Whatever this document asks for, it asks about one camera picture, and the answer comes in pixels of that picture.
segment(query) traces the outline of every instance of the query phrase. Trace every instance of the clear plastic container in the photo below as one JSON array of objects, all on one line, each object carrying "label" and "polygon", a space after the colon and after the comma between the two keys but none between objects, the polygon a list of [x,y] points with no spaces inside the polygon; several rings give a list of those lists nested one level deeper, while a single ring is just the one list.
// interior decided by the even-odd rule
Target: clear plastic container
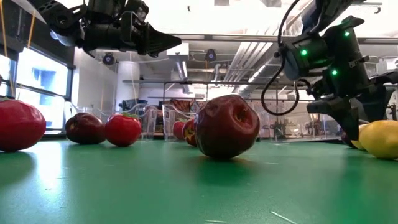
[{"label": "clear plastic container", "polygon": [[269,114],[258,103],[248,102],[248,105],[257,113],[260,119],[259,138],[269,139],[272,134],[272,130],[269,125]]},{"label": "clear plastic container", "polygon": [[275,142],[321,141],[338,139],[338,123],[323,114],[290,113],[271,125]]},{"label": "clear plastic container", "polygon": [[173,105],[162,105],[163,112],[163,132],[165,141],[180,141],[173,134],[173,126],[177,121],[188,120],[195,116],[195,113],[184,113]]},{"label": "clear plastic container", "polygon": [[136,115],[141,122],[141,141],[152,140],[155,134],[157,108],[151,105],[137,104],[128,111],[101,111],[98,108],[89,108],[75,106],[70,102],[65,105],[65,121],[75,116],[77,113],[89,113],[95,115],[97,118],[102,120],[105,124],[113,114],[127,113]]}]

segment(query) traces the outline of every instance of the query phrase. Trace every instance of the dark red apple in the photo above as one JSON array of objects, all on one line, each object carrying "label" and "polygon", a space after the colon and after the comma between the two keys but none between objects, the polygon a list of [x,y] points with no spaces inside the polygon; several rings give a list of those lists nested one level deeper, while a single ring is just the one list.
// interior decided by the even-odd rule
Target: dark red apple
[{"label": "dark red apple", "polygon": [[191,146],[197,146],[197,139],[195,137],[194,118],[189,119],[182,128],[185,141]]},{"label": "dark red apple", "polygon": [[67,138],[78,144],[99,144],[105,141],[105,125],[96,116],[78,113],[66,125]]},{"label": "dark red apple", "polygon": [[214,98],[195,116],[199,149],[215,159],[230,159],[250,149],[260,130],[257,113],[239,95]]},{"label": "dark red apple", "polygon": [[182,128],[184,127],[184,121],[176,121],[173,125],[173,135],[178,140],[184,140],[184,135],[182,133]]},{"label": "dark red apple", "polygon": [[[359,125],[362,125],[362,124],[369,124],[369,122],[364,121],[364,120],[359,120]],[[346,144],[349,147],[352,147],[353,149],[356,149],[354,144],[351,142],[351,139],[348,137],[348,135],[342,128],[340,128],[340,137],[341,137],[341,141],[344,144]]]}]

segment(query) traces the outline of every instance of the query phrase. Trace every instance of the ceiling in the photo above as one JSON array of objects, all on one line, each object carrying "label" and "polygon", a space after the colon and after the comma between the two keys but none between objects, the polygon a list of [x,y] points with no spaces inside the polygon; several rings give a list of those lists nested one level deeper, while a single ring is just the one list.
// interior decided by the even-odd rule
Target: ceiling
[{"label": "ceiling", "polygon": [[[28,12],[33,8],[27,0],[13,0]],[[82,0],[58,0],[66,7],[81,4]],[[145,0],[150,8],[147,21],[158,31],[171,34],[246,34],[246,35],[276,35],[280,20],[294,0]],[[229,6],[220,6],[229,2]],[[287,19],[285,35],[299,35],[302,23],[300,13],[307,11],[311,0],[301,0]],[[358,37],[398,37],[398,20],[395,9],[396,0],[367,0],[375,6],[351,6],[335,23],[339,23],[348,15],[362,17],[366,23],[356,28]],[[377,14],[377,3],[382,2],[381,11]],[[243,43],[243,42],[208,42],[191,41],[190,56],[187,62],[188,79],[212,80],[213,69],[217,63],[228,70],[222,70],[221,80],[226,75],[230,81],[248,81],[264,64],[264,69],[254,82],[266,82],[277,69],[279,61],[272,57],[276,44]],[[217,62],[206,63],[205,53],[215,49]],[[363,55],[377,57],[398,56],[397,46],[363,45]],[[96,51],[96,58],[101,60],[103,51]],[[119,61],[132,60],[140,63],[141,76],[145,80],[169,80],[172,70],[177,70],[175,62],[169,60],[166,53],[158,58],[140,56],[134,52],[113,52]],[[292,82],[281,77],[279,86],[291,85]],[[156,84],[145,84],[155,88]]]}]

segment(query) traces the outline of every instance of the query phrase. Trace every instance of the ceiling light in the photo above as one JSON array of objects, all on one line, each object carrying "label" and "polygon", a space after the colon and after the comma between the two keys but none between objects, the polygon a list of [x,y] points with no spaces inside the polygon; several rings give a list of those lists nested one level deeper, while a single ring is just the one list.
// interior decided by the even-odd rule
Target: ceiling light
[{"label": "ceiling light", "polygon": [[255,72],[255,74],[252,76],[252,78],[256,78],[257,76],[259,76],[260,73],[259,72]]},{"label": "ceiling light", "polygon": [[251,77],[251,78],[249,79],[248,82],[253,82],[254,79],[255,79],[255,77],[253,76],[253,77]]},{"label": "ceiling light", "polygon": [[286,88],[287,88],[287,86],[284,86],[284,87],[278,92],[278,95],[280,95]]},{"label": "ceiling light", "polygon": [[241,85],[240,87],[239,87],[239,91],[243,91],[246,87],[248,87],[247,85]]},{"label": "ceiling light", "polygon": [[266,68],[266,65],[261,66],[258,72],[262,72]]}]

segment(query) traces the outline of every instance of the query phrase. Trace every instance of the white column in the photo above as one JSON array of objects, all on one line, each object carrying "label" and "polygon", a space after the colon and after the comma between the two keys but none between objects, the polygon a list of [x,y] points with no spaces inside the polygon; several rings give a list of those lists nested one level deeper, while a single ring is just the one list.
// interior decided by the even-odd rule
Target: white column
[{"label": "white column", "polygon": [[118,65],[118,87],[116,89],[116,108],[119,109],[119,103],[122,100],[139,98],[139,83],[123,83],[123,80],[139,80],[139,64],[136,62],[119,62]]}]

